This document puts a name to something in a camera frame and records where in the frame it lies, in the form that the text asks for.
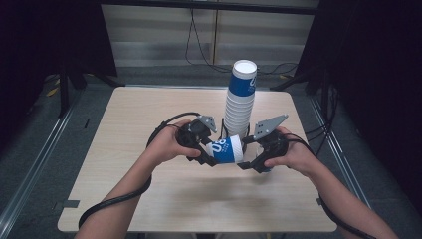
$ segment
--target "gray wall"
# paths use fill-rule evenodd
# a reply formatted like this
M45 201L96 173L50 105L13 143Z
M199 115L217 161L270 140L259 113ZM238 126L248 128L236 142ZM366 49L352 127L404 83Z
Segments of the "gray wall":
M316 7L318 4L318 0L236 2L302 7ZM188 64L185 60L191 23L188 9L103 5L103 12L118 67ZM239 59L266 65L298 62L313 18L194 10L194 21L207 61L224 65ZM204 63L193 29L188 58L193 63Z

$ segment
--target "table surface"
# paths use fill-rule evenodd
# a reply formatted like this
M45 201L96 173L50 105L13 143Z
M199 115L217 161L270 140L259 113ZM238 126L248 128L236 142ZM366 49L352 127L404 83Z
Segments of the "table surface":
M112 190L137 160L159 124L185 112L215 118L220 130L227 89L117 88L114 90L58 227L78 231L81 215ZM255 123L288 114L282 125L305 138L288 93L256 91ZM217 139L220 132L211 136ZM256 157L249 144L245 159ZM214 167L184 156L158 166L142 195L129 231L133 232L318 232L333 231L317 205L317 191L300 173L284 166L270 173L241 170L236 164Z

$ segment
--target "blue and white cup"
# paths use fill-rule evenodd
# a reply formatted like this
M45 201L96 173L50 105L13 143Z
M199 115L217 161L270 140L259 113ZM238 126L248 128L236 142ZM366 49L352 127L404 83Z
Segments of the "blue and white cup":
M206 151L218 161L218 164L243 161L242 143L238 135L209 142Z
M228 130L225 136L235 134L240 138L246 136L254 105L256 80L255 63L240 60L234 64L224 114L224 125Z
M233 101L247 103L254 99L257 69L257 65L248 60L240 60L233 65L228 92Z

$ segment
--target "aluminum rail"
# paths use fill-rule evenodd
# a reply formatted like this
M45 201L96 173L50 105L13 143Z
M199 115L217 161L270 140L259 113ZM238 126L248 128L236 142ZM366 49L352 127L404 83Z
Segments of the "aluminum rail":
M319 122L319 125L324 126L324 119L321 114L321 106L317 99L315 97L311 97L311 103L314 109L314 112L316 113L317 120ZM338 163L338 166L340 167L340 170L344 176L345 182L348 186L348 189L357 197L359 198L363 203L365 203L369 208L372 209L372 207L369 204L369 201L367 200L362 188L360 187L359 182L356 179L356 176L353 173L353 170L350 167L350 164L348 163L347 158L345 157L345 154L338 143L337 138L335 137L335 134L333 131L327 132L324 131L324 134L326 135L326 140L332 150L332 153L334 154L334 157Z
M21 182L15 194L9 200L8 204L0 215L0 239L6 239L12 230L16 219L22 211L22 208L25 206L25 203L27 202L32 189L37 183L44 166L47 164L51 153L53 152L60 136L62 135L62 132L68 124L68 121L72 115L75 105L81 97L81 94L82 91L76 92L72 105L65 112L65 114L57 120L52 132L44 143L43 148L40 150L24 180Z

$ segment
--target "black cable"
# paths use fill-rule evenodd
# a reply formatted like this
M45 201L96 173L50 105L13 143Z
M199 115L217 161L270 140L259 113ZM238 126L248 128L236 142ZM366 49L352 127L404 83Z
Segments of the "black cable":
M281 67L281 66L285 66L285 65L293 65L293 66L292 66L290 69L288 69L288 70L286 70L286 71L284 71L284 72L279 72L279 73L276 73L276 70L277 70L279 67ZM297 67L298 67L298 64L297 64L297 63L281 63L281 64L276 65L276 67L275 67L275 68L274 68L271 72L261 72L261 71L258 71L257 75L258 75L258 76L280 75L280 74L289 73L289 72L291 72L292 70L296 69Z
M329 134L331 132L332 123L334 122L334 117L335 117L335 113L336 113L337 105L338 105L338 92L334 88L331 89L331 97L330 97L330 99L331 99L331 108L332 108L331 117L329 119L329 124L328 124L327 129L324 131L325 132L325 136L324 136L324 138L322 140L322 143L320 144L319 149L316 151L316 156L319 155L319 152L321 151L322 146L324 145L326 139L328 138L328 136L329 136Z
M327 126L327 124L326 124L326 123L324 123L323 125L321 125L321 126L319 126L319 127L317 127L317 128L314 128L314 129L312 129L312 130L306 131L306 132L305 132L305 134L311 134L311 133L313 133L313 132L319 131L320 129L322 129L322 128L323 128L323 127L325 127L325 126Z
M311 149L311 147L303 140L301 139L299 136L293 134L293 133L286 133L285 135L292 135L296 138L289 138L288 142L299 142L301 144L303 144L314 156L316 156L313 152L313 150ZM322 200L322 197L319 196L319 200L320 200L320 204L322 206L323 211L326 213L326 215L329 217L329 219L331 219L335 224L337 224L338 226L344 228L345 230L347 230L348 232L352 233L353 235L356 235L360 238L363 239L376 239L375 237L360 231L359 229L348 225L347 223L343 222L341 219L339 219L329 208L328 206L325 204L325 202Z
M174 124L169 124L171 121L185 117L185 116L200 116L200 113L194 113L194 112L189 112L189 113L183 113L180 115L177 115L175 117L172 117L166 121L163 121L161 123L161 125L159 127L157 127L155 129L155 131L152 133L152 135L149 137L148 139L148 143L146 144L146 147L148 147L152 141L155 139L155 137L167 126L176 126ZM143 186L131 193L125 194L123 196L119 196L119 197L115 197L106 201L102 201L94 206L92 206L91 208L89 208L87 211L84 212L84 214L82 214L80 220L79 220L79 228L81 228L81 226L84 224L84 222L88 219L88 217L90 217L92 214L94 214L95 212L98 212L106 207L109 207L111 205L115 205L127 200L130 200L134 197L140 196L142 193L144 193L149 186L151 185L151 181L152 181L152 175L149 176L149 178L146 180L145 184L143 184Z
M323 135L325 132L326 132L326 129L325 129L324 131L320 132L319 134L317 134L316 136L314 136L314 137L310 138L308 141L312 141L312 140L314 140L314 139L316 139L316 138L320 137L320 136L321 136L321 135Z
M190 21L190 27L189 27L189 35L188 35L188 38L187 38L186 49L185 49L185 59L186 59L187 63L189 63L192 66L208 66L212 70L217 71L219 73L231 73L232 72L231 69L227 69L227 68L224 68L224 67L219 67L219 66L211 65L211 64L208 63L207 59L205 58L204 52L202 51L202 46L201 46L201 41L199 40L198 31L196 30L195 19L193 17L193 9L190 9L190 17L191 17L191 21ZM190 35L191 35L191 32L192 32L192 27L193 27L193 30L195 32L196 42L198 43L198 47L199 47L199 51L201 53L202 59L204 60L204 62L206 64L194 64L194 63L190 62L190 60L187 57L187 54L188 54L188 51L189 51L189 43L190 43ZM276 73L276 70L279 67L284 66L284 65L293 65L293 66L290 69L286 70L286 71ZM281 64L276 65L276 67L271 72L260 72L258 70L257 75L258 76L260 76L260 75L266 76L266 75L285 74L285 73L291 72L292 70L294 70L297 67L298 67L298 64L297 63L281 63Z
M213 70L215 70L217 72L220 72L220 73L231 73L232 70L230 70L230 69L226 69L226 68L223 68L223 67L214 66L214 65L211 65L211 64L208 63L208 61L205 58L204 53L202 52L201 42L199 41L199 35L198 35L198 31L196 30L195 19L193 17L193 9L190 9L190 17L191 17L191 21L190 21L190 27L189 27L189 36L188 36L188 39L187 39L186 51L185 51L185 59L186 59L186 61L190 65L192 65L192 66L208 66L211 69L213 69ZM191 35L191 32L192 32L192 27L193 27L193 29L195 31L196 41L198 43L199 51L201 52L202 58L203 58L203 60L205 61L206 64L194 64L194 63L190 62L189 59L188 59L188 57L187 57L187 53L188 53L188 50L189 50L190 35Z

